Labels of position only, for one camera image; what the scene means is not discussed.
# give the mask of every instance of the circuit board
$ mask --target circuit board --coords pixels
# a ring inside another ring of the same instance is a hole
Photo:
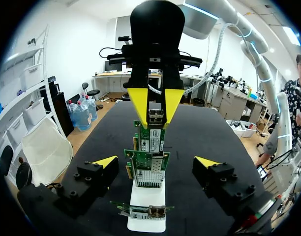
[[[120,215],[140,220],[166,220],[166,212],[174,206],[131,206],[129,204],[110,201],[121,210]]]
[[[124,155],[131,158],[125,167],[127,174],[139,187],[160,188],[170,156],[163,152],[165,130],[144,129],[136,120],[134,126],[138,128],[133,137],[134,150],[124,150]]]
[[[163,151],[165,129],[144,129],[140,121],[135,120],[134,126],[138,127],[138,133],[133,138],[133,144],[136,142],[135,150],[156,153]]]

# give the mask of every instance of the office chair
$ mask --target office chair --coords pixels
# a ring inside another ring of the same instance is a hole
[[[97,95],[97,94],[100,93],[100,90],[98,90],[98,89],[94,89],[94,90],[91,90],[91,91],[87,91],[88,83],[83,83],[83,84],[82,84],[82,87],[83,87],[83,90],[85,91],[85,93],[86,93],[88,96],[92,96],[92,98],[94,98],[95,95]]]
[[[10,146],[6,146],[2,152],[0,159],[0,168],[1,172],[4,176],[8,175],[9,168],[13,158],[13,149]],[[16,172],[16,185],[20,190],[23,187],[31,184],[32,180],[32,171],[30,165],[27,162],[24,162],[21,158],[22,162]]]

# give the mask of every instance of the desk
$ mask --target desk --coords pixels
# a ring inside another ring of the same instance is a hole
[[[242,116],[245,106],[251,109],[250,116]],[[248,97],[239,89],[224,88],[219,113],[225,119],[244,120],[255,124],[263,107],[263,103]]]
[[[159,108],[150,103],[150,108]],[[99,122],[80,147],[64,178],[73,178],[76,166],[109,156],[119,157],[119,174],[104,198],[98,198],[88,212],[77,221],[93,229],[114,236],[140,236],[127,228],[127,217],[110,200],[129,203],[133,180],[125,169],[128,161],[123,149],[132,148],[136,132],[133,120],[138,119],[131,102],[116,104]],[[166,171],[166,205],[175,206],[167,215],[166,231],[156,236],[225,236],[233,224],[215,199],[208,199],[192,174],[195,155],[216,162],[228,162],[236,168],[239,177],[256,185],[257,194],[264,191],[263,184],[252,159],[239,138],[223,117],[213,109],[179,105],[166,131],[164,150],[171,153]]]
[[[130,77],[131,77],[130,72],[124,73],[119,71],[119,72],[111,72],[111,73],[101,73],[93,76],[92,78],[93,86],[94,86],[93,89],[100,90],[100,94],[99,94],[100,97],[108,94],[109,92],[127,92],[126,89],[123,88],[123,83],[127,82]],[[149,77],[158,78],[158,88],[160,88],[161,74],[151,73],[149,74]],[[180,74],[180,78],[183,80],[184,84],[188,84],[191,87],[196,85],[202,79],[202,77],[185,75],[185,74]],[[203,86],[201,86],[196,91],[191,93],[191,100],[199,96],[200,94],[203,94],[203,90],[204,90]]]

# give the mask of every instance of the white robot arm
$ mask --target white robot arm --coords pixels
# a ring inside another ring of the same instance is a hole
[[[239,14],[227,0],[186,0],[181,6],[185,14],[183,32],[191,37],[205,39],[211,32],[218,18],[225,23],[231,23],[229,29],[242,37],[241,49],[254,65],[268,99],[269,110],[272,114],[279,114],[278,122],[278,148],[276,156],[279,157],[292,149],[292,129],[289,115],[287,96],[281,92],[275,95],[272,74],[266,61],[261,56],[268,50],[268,45],[262,35]],[[289,171],[291,177],[295,167]],[[272,169],[279,193],[290,187],[289,178],[281,175],[278,168]]]

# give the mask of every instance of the ceiling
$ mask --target ceiling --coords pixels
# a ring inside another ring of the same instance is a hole
[[[282,28],[283,26],[288,26],[291,27],[295,32],[297,32],[292,24],[287,20],[287,17],[270,0],[237,1],[250,8],[250,12],[256,13],[256,16],[260,17],[268,25],[270,30],[280,40],[281,45],[283,45],[287,50],[290,58],[293,59],[293,64],[296,64],[295,58],[297,54],[301,54],[301,46],[292,44]],[[245,17],[250,20],[250,16],[252,16],[252,14],[246,15]]]
[[[52,0],[71,8],[83,11],[102,20],[128,16],[134,7],[145,0]],[[182,4],[184,0],[170,0]],[[301,54],[301,47],[290,42],[282,26],[290,25],[283,14],[269,0],[228,0],[233,7],[250,21],[264,36],[270,48],[275,52],[266,52],[264,56],[286,79],[295,79],[298,74],[295,58]],[[218,22],[215,28],[220,29]]]

